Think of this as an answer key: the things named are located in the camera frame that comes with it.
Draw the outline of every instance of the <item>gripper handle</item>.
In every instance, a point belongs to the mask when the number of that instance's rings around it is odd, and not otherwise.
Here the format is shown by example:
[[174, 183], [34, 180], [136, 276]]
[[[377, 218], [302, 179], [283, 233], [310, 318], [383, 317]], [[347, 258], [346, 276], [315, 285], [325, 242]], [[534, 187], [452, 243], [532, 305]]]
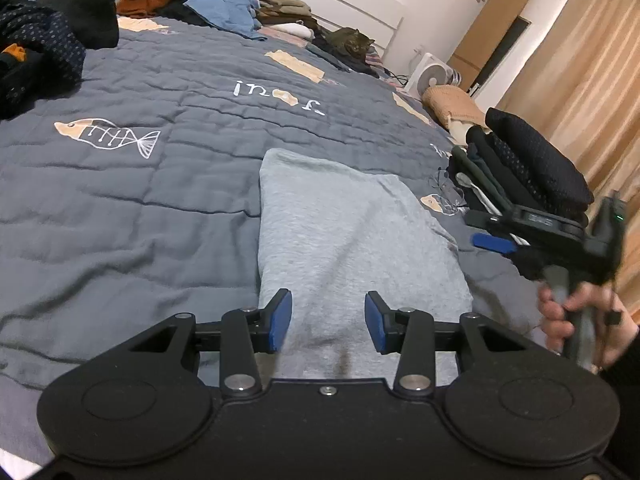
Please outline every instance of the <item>gripper handle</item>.
[[[569, 271], [560, 266], [548, 266], [543, 271], [556, 303], [562, 305], [575, 291], [578, 283]], [[565, 312], [566, 320], [574, 326], [574, 334], [565, 340], [562, 355], [585, 370], [591, 370], [596, 346], [595, 308], [587, 306], [579, 312]]]

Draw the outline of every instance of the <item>gray comforter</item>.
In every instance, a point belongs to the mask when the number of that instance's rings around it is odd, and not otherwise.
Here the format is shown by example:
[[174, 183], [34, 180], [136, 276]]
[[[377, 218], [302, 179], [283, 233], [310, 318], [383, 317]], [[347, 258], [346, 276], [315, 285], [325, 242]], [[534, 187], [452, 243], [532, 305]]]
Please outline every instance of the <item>gray comforter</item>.
[[[0, 123], [0, 447], [30, 460], [47, 457], [34, 402], [55, 377], [176, 312], [257, 304], [266, 150], [397, 174], [418, 197], [447, 165], [446, 133], [383, 82], [279, 40], [158, 22], [170, 28], [89, 51], [77, 92]], [[277, 49], [324, 80], [265, 57]], [[434, 215], [475, 308], [530, 328], [532, 285], [470, 247], [460, 214]], [[203, 356], [207, 383], [215, 359]]]

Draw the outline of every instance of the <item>black clothing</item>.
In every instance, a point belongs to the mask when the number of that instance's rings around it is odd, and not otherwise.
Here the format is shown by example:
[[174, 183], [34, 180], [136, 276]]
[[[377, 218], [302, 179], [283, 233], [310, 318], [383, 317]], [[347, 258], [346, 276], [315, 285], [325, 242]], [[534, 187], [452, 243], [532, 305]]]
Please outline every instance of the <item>black clothing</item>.
[[85, 47], [118, 46], [120, 29], [115, 0], [37, 0], [36, 4], [62, 12], [74, 35]]
[[197, 25], [199, 27], [210, 27], [203, 18], [201, 18], [195, 10], [191, 7], [187, 7], [184, 3], [188, 0], [172, 0], [164, 7], [156, 9], [156, 16], [162, 16], [163, 18], [172, 18], [179, 20], [180, 22], [189, 23], [190, 25]]
[[526, 121], [495, 108], [489, 108], [485, 121], [530, 169], [557, 210], [584, 212], [593, 203], [593, 193], [580, 171]]
[[605, 457], [631, 478], [640, 478], [640, 336], [626, 353], [600, 376], [620, 401], [620, 421]]
[[0, 77], [0, 114], [12, 116], [37, 92], [57, 94], [82, 80], [84, 46], [65, 17], [48, 7], [9, 4], [0, 10], [0, 50], [16, 43], [26, 60]]
[[476, 145], [478, 155], [484, 159], [492, 175], [500, 182], [500, 185], [507, 193], [507, 197], [513, 203], [544, 211], [543, 207], [536, 202], [514, 174], [503, 166], [494, 150], [487, 143], [484, 130], [480, 126], [472, 126], [466, 133], [466, 143], [469, 144], [471, 142]]

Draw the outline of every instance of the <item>white fan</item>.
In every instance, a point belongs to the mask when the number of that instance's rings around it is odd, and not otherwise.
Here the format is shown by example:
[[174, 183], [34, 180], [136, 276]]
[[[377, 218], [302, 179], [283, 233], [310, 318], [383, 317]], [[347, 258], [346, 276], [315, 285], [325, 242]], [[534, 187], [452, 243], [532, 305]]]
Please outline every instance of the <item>white fan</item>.
[[455, 85], [458, 86], [462, 78], [457, 70], [427, 52], [411, 74], [404, 89], [413, 97], [420, 96], [430, 86]]

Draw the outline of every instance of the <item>pile of clothes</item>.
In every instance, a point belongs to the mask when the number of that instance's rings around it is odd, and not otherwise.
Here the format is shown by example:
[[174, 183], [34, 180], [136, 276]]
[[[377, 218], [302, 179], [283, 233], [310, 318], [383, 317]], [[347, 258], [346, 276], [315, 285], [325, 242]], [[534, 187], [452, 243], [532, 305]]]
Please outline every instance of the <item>pile of clothes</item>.
[[574, 164], [520, 117], [489, 108], [484, 121], [491, 131], [471, 126], [466, 152], [455, 146], [449, 159], [449, 175], [463, 187], [467, 205], [504, 212], [517, 204], [586, 227], [594, 197]]
[[73, 89], [86, 49], [118, 39], [115, 0], [0, 0], [0, 118]]
[[302, 0], [258, 0], [257, 18], [263, 25], [297, 23], [311, 31], [318, 31], [318, 22], [311, 15], [311, 8]]
[[258, 0], [119, 0], [118, 14], [130, 18], [163, 16], [191, 25], [215, 27], [250, 40], [265, 40], [258, 33]]

